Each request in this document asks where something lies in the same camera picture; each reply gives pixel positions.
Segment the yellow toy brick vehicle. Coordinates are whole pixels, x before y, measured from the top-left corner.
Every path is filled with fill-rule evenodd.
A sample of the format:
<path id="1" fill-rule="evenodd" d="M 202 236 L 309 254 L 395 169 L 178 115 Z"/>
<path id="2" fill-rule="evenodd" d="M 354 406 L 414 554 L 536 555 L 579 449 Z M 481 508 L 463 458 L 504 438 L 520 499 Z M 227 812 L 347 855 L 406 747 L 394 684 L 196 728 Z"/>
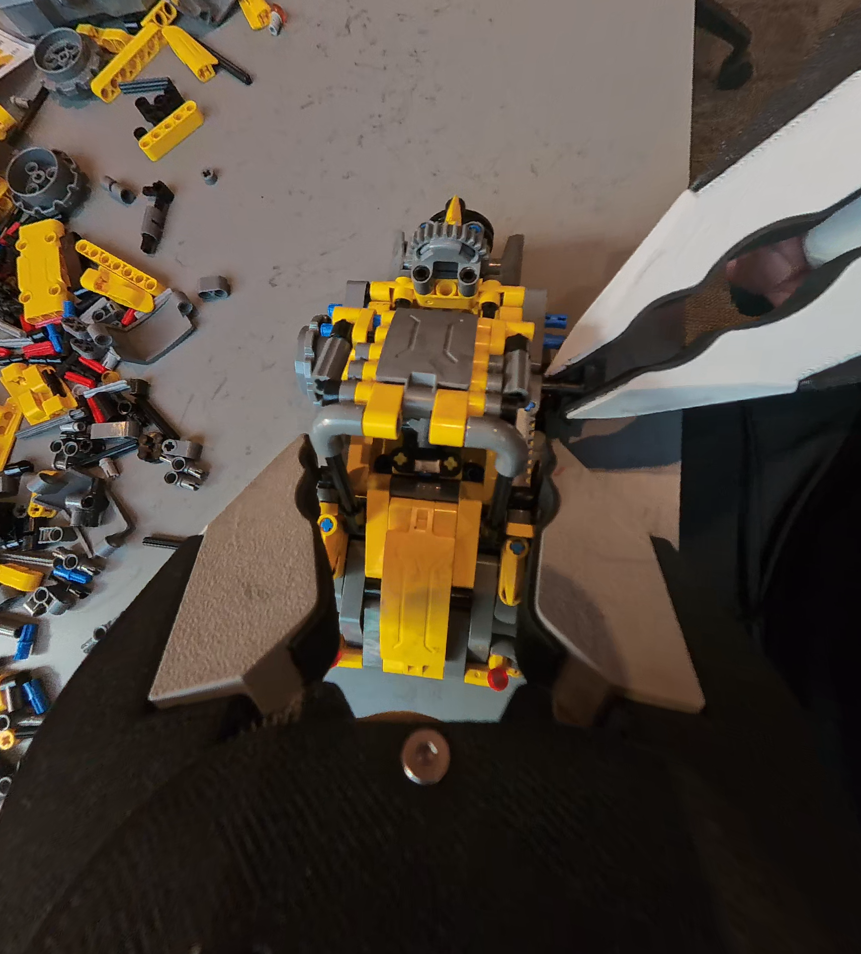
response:
<path id="1" fill-rule="evenodd" d="M 417 227 L 486 218 L 462 197 L 396 237 L 388 280 L 350 281 L 301 329 L 295 374 L 315 406 L 318 528 L 341 632 L 337 665 L 505 691 L 522 678 L 518 611 L 537 547 L 543 465 L 515 488 L 562 343 L 521 281 L 524 237 L 494 244 L 476 294 L 418 296 Z"/>

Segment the dark grey gear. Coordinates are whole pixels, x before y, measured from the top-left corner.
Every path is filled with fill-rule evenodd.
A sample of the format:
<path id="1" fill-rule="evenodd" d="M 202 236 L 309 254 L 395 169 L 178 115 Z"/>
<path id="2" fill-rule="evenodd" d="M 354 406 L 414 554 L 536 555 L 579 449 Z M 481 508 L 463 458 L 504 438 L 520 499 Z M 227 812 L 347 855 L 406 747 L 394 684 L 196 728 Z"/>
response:
<path id="1" fill-rule="evenodd" d="M 418 296 L 435 294 L 438 283 L 444 281 L 451 292 L 468 299 L 477 292 L 493 244 L 493 227 L 486 218 L 461 223 L 425 221 L 412 235 L 402 268 Z"/>

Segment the person's right hand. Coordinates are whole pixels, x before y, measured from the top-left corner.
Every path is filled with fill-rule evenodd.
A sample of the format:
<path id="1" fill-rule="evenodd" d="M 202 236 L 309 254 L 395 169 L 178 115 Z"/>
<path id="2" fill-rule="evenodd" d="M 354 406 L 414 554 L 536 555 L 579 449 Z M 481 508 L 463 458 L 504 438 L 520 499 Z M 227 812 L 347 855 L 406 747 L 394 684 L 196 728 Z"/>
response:
<path id="1" fill-rule="evenodd" d="M 737 310 L 758 317 L 789 299 L 810 271 L 803 238 L 796 236 L 735 257 L 724 275 Z"/>

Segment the yellow brick with grey end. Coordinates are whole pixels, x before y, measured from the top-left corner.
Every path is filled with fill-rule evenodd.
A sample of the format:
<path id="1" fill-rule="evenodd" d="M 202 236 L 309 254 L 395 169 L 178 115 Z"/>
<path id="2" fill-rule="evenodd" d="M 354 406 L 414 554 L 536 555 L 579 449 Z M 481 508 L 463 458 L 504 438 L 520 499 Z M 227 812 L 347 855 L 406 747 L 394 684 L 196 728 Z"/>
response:
<path id="1" fill-rule="evenodd" d="M 278 36 L 287 23 L 288 14 L 278 2 L 241 0 L 238 5 L 251 30 L 266 30 Z"/>

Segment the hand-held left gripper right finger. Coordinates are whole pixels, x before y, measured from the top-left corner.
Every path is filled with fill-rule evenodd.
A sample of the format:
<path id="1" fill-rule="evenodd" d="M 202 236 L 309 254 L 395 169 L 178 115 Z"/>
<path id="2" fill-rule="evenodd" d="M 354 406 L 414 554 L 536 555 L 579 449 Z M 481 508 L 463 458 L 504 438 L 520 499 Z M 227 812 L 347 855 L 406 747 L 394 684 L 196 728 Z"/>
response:
<path id="1" fill-rule="evenodd" d="M 656 554 L 679 544 L 681 466 L 588 469 L 549 444 L 556 515 L 542 532 L 533 613 L 565 651 L 555 717 L 588 726 L 628 699 L 686 714 L 699 679 Z"/>

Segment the pile of loose brick pieces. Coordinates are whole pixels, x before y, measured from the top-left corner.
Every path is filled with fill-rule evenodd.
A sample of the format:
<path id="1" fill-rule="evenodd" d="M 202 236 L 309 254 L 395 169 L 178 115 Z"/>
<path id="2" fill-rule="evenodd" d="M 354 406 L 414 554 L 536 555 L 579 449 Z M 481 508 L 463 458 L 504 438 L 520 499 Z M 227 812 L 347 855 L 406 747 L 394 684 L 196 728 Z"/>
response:
<path id="1" fill-rule="evenodd" d="M 113 488 L 119 466 L 163 464 L 165 482 L 188 490 L 207 477 L 193 466 L 200 445 L 182 439 L 138 378 L 196 330 L 197 302 L 149 272 L 174 192 L 161 180 L 139 192 L 107 174 L 90 180 L 69 151 L 27 133 L 50 98 L 77 108 L 124 95 L 141 118 L 138 145 L 192 99 L 179 89 L 128 95 L 119 82 L 152 78 L 154 59 L 174 55 L 166 25 L 220 54 L 202 35 L 235 5 L 38 2 L 39 24 L 25 28 L 33 48 L 63 27 L 102 48 L 92 96 L 49 92 L 32 56 L 0 79 L 0 806 L 62 671 L 79 662 L 52 632 L 110 587 L 106 566 L 135 531 Z M 66 221 L 28 218 L 10 200 L 7 166 L 32 147 L 63 151 L 89 178 L 89 197 Z"/>

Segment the small grey wheel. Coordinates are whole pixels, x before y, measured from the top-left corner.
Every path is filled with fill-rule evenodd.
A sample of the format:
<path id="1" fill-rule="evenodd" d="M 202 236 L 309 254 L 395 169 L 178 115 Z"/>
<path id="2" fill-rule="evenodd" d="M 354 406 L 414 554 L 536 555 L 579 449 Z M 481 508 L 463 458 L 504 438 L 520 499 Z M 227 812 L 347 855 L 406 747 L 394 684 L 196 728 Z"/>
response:
<path id="1" fill-rule="evenodd" d="M 32 60 L 49 92 L 66 99 L 88 99 L 90 84 L 104 66 L 102 48 L 72 28 L 57 28 L 36 42 Z"/>

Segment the black office chair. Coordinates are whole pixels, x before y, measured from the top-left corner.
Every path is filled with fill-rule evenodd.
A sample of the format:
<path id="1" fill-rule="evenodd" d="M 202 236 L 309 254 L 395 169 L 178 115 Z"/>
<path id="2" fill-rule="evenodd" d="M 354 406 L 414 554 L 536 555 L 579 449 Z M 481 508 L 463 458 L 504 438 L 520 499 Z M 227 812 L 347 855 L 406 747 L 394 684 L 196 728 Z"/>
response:
<path id="1" fill-rule="evenodd" d="M 746 24 L 717 1 L 696 1 L 695 27 L 715 36 L 730 48 L 719 68 L 716 88 L 742 88 L 754 75 L 749 51 L 752 33 Z"/>

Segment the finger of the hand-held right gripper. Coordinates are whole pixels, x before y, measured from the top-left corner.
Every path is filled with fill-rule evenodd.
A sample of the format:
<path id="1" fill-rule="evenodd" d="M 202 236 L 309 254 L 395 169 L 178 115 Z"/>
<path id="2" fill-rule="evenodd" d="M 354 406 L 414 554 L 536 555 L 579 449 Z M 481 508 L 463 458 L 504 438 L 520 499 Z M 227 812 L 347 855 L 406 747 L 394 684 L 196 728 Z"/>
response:
<path id="1" fill-rule="evenodd" d="M 572 401 L 570 420 L 620 419 L 790 394 L 861 359 L 861 254 L 831 261 L 792 307 L 709 334 L 670 360 Z"/>
<path id="2" fill-rule="evenodd" d="M 684 191 L 583 313 L 549 366 L 560 374 L 648 306 L 701 283 L 770 227 L 817 217 L 861 189 L 861 71 L 736 161 Z"/>

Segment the short yellow beam brick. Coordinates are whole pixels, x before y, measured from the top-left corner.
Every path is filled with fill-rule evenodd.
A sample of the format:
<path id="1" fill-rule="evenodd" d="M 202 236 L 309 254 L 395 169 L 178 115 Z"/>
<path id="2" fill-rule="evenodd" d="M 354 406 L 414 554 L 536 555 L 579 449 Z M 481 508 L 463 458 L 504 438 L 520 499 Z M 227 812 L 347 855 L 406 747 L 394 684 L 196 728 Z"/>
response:
<path id="1" fill-rule="evenodd" d="M 187 100 L 150 131 L 138 138 L 138 148 L 150 161 L 159 162 L 203 125 L 198 103 Z"/>

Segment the grey toothed rack piece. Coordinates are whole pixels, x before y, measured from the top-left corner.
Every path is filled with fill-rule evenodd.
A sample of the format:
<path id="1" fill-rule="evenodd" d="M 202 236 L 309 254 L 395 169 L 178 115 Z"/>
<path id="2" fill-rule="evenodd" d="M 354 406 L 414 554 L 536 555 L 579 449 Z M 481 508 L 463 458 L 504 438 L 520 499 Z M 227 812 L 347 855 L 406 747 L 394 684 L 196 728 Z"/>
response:
<path id="1" fill-rule="evenodd" d="M 539 430 L 537 414 L 534 410 L 520 409 L 517 412 L 517 431 L 525 439 L 528 448 L 527 465 L 515 478 L 514 487 L 532 487 L 534 476 L 539 470 L 543 458 L 545 435 Z"/>

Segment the dark grey toothed wheel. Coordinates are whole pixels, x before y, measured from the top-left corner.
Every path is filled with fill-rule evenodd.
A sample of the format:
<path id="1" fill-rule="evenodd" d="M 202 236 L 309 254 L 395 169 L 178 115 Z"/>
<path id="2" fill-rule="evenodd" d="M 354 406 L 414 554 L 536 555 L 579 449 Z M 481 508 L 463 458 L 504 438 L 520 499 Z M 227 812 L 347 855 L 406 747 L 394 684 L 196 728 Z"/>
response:
<path id="1" fill-rule="evenodd" d="M 60 150 L 32 147 L 14 154 L 7 187 L 15 208 L 28 218 L 66 221 L 90 193 L 88 176 Z"/>

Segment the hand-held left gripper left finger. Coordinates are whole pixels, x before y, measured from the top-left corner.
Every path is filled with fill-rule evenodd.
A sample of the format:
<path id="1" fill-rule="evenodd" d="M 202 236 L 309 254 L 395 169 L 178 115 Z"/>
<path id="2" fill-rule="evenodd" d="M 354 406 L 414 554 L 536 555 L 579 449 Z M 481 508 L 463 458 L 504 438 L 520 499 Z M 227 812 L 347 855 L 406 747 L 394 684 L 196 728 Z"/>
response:
<path id="1" fill-rule="evenodd" d="M 328 673 L 341 637 L 317 480 L 317 456 L 300 436 L 207 526 L 151 685 L 154 705 L 242 696 L 275 716 Z"/>

